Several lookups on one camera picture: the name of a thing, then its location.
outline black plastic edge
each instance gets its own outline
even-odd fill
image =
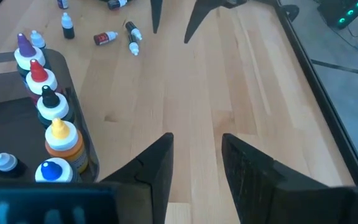
[[[293,30],[286,12],[282,10],[280,0],[276,0],[272,6],[274,7],[285,34],[291,43],[292,49],[327,122],[329,130],[331,131],[344,162],[349,169],[349,173],[351,174],[354,183],[358,185],[358,153],[350,140],[349,135],[347,134],[331,100],[329,99],[321,80],[317,76],[311,60],[307,56],[298,36]]]

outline black cap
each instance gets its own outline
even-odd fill
[[[46,108],[55,108],[60,103],[59,96],[47,85],[42,87],[42,103]]]

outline black device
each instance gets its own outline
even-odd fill
[[[97,184],[0,183],[0,223],[163,224],[172,171],[166,133]]]
[[[358,224],[358,187],[327,187],[231,134],[222,155],[241,223]]]
[[[320,0],[318,11],[327,25],[343,29],[358,16],[358,0]]]

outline purple cap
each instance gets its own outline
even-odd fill
[[[17,44],[19,46],[19,52],[23,57],[31,57],[37,53],[30,41],[22,33],[17,35]]]

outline gray floor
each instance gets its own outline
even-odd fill
[[[310,59],[358,69],[358,50],[348,45],[323,21],[313,0],[281,0],[282,4],[296,4],[300,8],[293,26]],[[358,34],[358,17],[349,25]],[[352,45],[358,44],[347,29],[338,33]],[[353,144],[358,151],[358,74],[314,66],[329,94]]]

